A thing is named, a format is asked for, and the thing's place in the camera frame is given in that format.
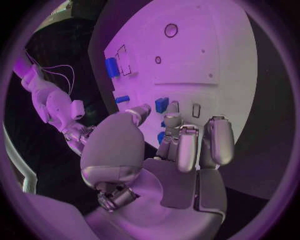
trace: humanoid robot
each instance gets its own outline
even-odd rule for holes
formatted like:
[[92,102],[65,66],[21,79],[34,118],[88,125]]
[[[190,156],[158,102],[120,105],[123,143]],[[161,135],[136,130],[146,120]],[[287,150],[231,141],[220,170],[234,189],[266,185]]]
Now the humanoid robot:
[[72,101],[44,80],[25,52],[14,72],[31,93],[41,120],[64,134],[80,156],[82,179],[98,191],[98,202],[111,222],[137,239],[210,239],[216,234],[227,210],[218,166],[234,156],[228,119],[213,116],[205,126],[189,124],[173,101],[164,114],[165,135],[156,156],[144,160],[145,141],[138,127],[151,114],[148,104],[84,126],[77,122],[85,114],[83,102]]

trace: wire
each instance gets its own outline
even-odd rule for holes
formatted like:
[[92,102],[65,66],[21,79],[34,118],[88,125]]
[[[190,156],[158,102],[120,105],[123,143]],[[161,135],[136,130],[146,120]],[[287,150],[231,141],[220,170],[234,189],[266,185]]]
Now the wire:
[[71,84],[70,84],[69,79],[68,79],[65,75],[63,75],[63,74],[61,74],[61,73],[58,73],[58,72],[48,71],[48,70],[43,69],[43,68],[42,68],[42,70],[45,71],[46,73],[55,74],[55,75],[59,75],[59,76],[64,77],[64,78],[66,79],[67,84],[68,84],[68,87],[69,87],[69,92],[68,92],[68,94],[69,94],[69,95],[71,94]]
[[[68,83],[68,86],[69,86],[69,95],[71,95],[72,91],[73,91],[73,87],[74,87],[74,83],[75,83],[75,72],[74,72],[74,68],[71,66],[71,65],[66,65],[66,64],[62,64],[62,65],[56,65],[56,66],[48,66],[48,67],[43,67],[41,66],[38,61],[36,61],[32,56],[30,56],[30,54],[28,53],[27,49],[25,50],[25,53],[26,55],[28,56],[28,58],[36,65],[38,65],[40,67],[41,70],[47,72],[47,73],[50,73],[50,74],[56,74],[56,75],[60,75],[62,77],[64,77],[66,80],[67,80],[67,83]],[[52,71],[48,71],[46,69],[55,69],[55,68],[59,68],[59,67],[69,67],[72,71],[72,75],[73,75],[73,78],[72,78],[72,86],[70,84],[70,80],[64,75],[64,74],[61,74],[61,73],[58,73],[58,72],[52,72]]]

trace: blue block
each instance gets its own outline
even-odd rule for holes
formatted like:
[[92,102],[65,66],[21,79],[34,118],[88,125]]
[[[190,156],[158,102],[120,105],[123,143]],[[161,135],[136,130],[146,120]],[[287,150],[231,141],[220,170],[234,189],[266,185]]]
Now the blue block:
[[167,107],[169,105],[169,98],[159,98],[155,101],[155,110],[157,113],[162,114],[164,111],[166,111]]
[[118,69],[117,60],[114,57],[105,59],[105,66],[110,78],[120,76],[120,71]]
[[161,131],[158,135],[157,135],[157,140],[158,140],[158,143],[161,144],[162,143],[162,140],[164,139],[165,137],[165,132],[164,131]]
[[119,103],[123,103],[123,102],[127,102],[127,101],[130,101],[130,98],[128,95],[126,96],[120,96],[120,97],[117,97],[115,99],[115,103],[119,104]]

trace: circular hole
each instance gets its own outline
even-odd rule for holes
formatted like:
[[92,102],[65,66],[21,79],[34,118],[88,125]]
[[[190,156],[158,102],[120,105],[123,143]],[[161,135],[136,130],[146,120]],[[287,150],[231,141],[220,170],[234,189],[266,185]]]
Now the circular hole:
[[162,63],[161,57],[160,57],[160,56],[155,57],[155,62],[156,62],[157,64],[161,64],[161,63]]
[[173,38],[177,33],[178,33],[178,27],[173,23],[168,24],[164,29],[164,34],[168,38]]

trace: dark background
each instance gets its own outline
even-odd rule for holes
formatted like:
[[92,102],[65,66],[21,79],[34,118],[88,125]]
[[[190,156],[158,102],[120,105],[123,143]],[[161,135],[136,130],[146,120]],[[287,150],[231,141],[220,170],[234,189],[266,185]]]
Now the dark background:
[[[2,7],[3,13],[10,13],[3,14],[1,16],[2,22],[5,23],[1,34],[2,44],[4,44],[15,24],[22,16],[23,11],[25,11],[26,8],[33,2],[34,1],[27,1],[26,5],[15,2],[7,2],[7,5],[4,5]],[[270,0],[264,2],[271,5],[275,9],[275,11],[281,16],[281,18],[290,26],[293,32],[300,32],[300,21],[295,1]],[[83,85],[80,85],[79,82],[76,82],[73,94],[77,99],[84,100],[84,105],[87,109],[87,115],[82,120],[82,122],[87,125],[99,123],[108,115],[103,107],[101,109],[97,109],[99,108],[99,106],[103,106],[103,101],[96,87],[92,69],[87,64],[88,56],[86,53],[86,48],[89,42],[89,36],[93,30],[93,24],[95,24],[93,18],[88,18],[84,14],[78,14],[76,21],[65,21],[64,27],[60,26],[59,29],[55,25],[50,26],[50,28],[52,29],[47,28],[47,30],[45,29],[46,31],[44,32],[44,34],[40,34],[36,36],[36,38],[33,37],[32,41],[30,41],[27,46],[28,51],[35,58],[37,58],[41,65],[43,63],[50,66],[66,64],[67,62],[68,64],[74,66],[75,69],[82,70],[76,71],[76,75],[77,79],[85,79],[84,86],[86,87],[84,88]],[[58,54],[54,56],[52,54],[51,56],[53,56],[53,59],[47,58],[47,61],[49,62],[46,62],[46,58],[44,58],[43,55],[37,55],[37,53],[40,52],[40,49],[35,49],[35,46],[39,46],[42,48],[43,46],[37,44],[40,43],[41,39],[38,40],[37,38],[41,38],[40,36],[42,36],[42,42],[46,43],[48,34],[51,35],[51,33],[53,32],[57,34],[57,42],[60,41],[59,36],[61,34],[61,36],[63,36],[62,39],[66,39],[66,37],[68,37],[73,45],[69,44],[69,49],[65,47],[63,47],[62,49],[57,49],[55,47]],[[53,51],[51,45],[48,45],[46,49],[49,52]],[[74,57],[70,55],[71,51],[73,51],[73,55],[77,56],[76,59],[79,59],[78,61],[73,60]],[[51,76],[48,76],[48,78],[49,81],[56,82],[58,85],[63,84],[62,80],[52,78]],[[15,121],[14,124],[9,125],[10,133],[14,133],[15,136],[14,142],[18,142],[18,138],[16,136],[26,136],[26,138],[28,139],[36,139],[35,142],[30,142],[30,146],[26,146],[23,144],[19,144],[19,146],[23,148],[20,151],[25,156],[30,157],[30,159],[32,160],[31,167],[39,174],[39,185],[37,189],[38,193],[64,202],[69,202],[75,205],[82,212],[82,214],[87,214],[88,212],[92,211],[98,205],[98,203],[96,201],[94,191],[86,187],[82,180],[78,177],[80,176],[79,164],[76,164],[76,161],[79,161],[78,156],[76,156],[66,147],[62,136],[60,134],[57,134],[56,131],[53,130],[52,126],[43,124],[35,115],[35,112],[32,108],[25,107],[31,106],[31,99],[30,96],[20,87],[20,85],[18,85],[19,83],[20,80],[18,80],[16,76],[13,76],[10,85],[10,92],[12,94],[9,96],[11,101],[8,101],[10,102],[10,106],[8,106],[8,108],[14,110],[15,112],[10,111],[11,116],[10,118],[9,116],[7,116],[8,120],[5,116],[5,121],[7,120],[10,123],[12,121]],[[14,128],[14,126],[21,124],[21,122],[24,126],[28,126],[28,124],[26,123],[26,121],[28,120],[26,120],[25,118],[13,118],[13,115],[15,114],[30,116],[30,122],[34,121],[35,127],[26,132],[25,129],[16,127]],[[46,141],[41,142],[39,139],[43,138],[39,138],[38,136],[47,136],[47,138],[55,141],[55,146],[52,146],[49,151],[51,154],[50,156],[46,157],[44,155],[41,155],[43,153],[39,151],[39,148],[43,148],[43,144],[44,148],[46,147],[45,145],[47,145],[48,147],[48,144]],[[147,154],[151,155],[153,153],[153,149],[149,148],[149,146],[147,146],[147,149],[149,151],[147,152]],[[39,162],[39,159],[41,158],[44,159],[42,164]],[[61,178],[55,177],[53,173],[55,173],[57,176],[63,176],[64,179],[62,180]],[[234,234],[238,229],[245,226],[268,202],[268,200],[266,199],[258,197],[253,198],[250,195],[230,188],[227,188],[226,190],[228,196],[227,218],[223,226],[221,227],[216,239],[226,239],[227,237]],[[300,196],[298,194],[294,198],[293,202],[284,213],[278,224],[274,226],[272,231],[265,237],[265,239],[276,239],[280,235],[285,236],[286,238],[297,236],[298,229],[296,226],[297,221],[295,221],[295,219],[297,219],[299,215],[299,211],[297,211],[297,209],[299,208],[299,199]],[[14,214],[13,210],[10,208],[3,195],[1,195],[0,198],[0,206],[2,209],[0,214],[0,229],[2,230],[2,236],[5,236],[4,239],[23,239],[26,236],[28,236],[29,238],[33,238],[30,233],[28,233],[28,231],[24,228],[24,226],[18,221],[17,215]]]

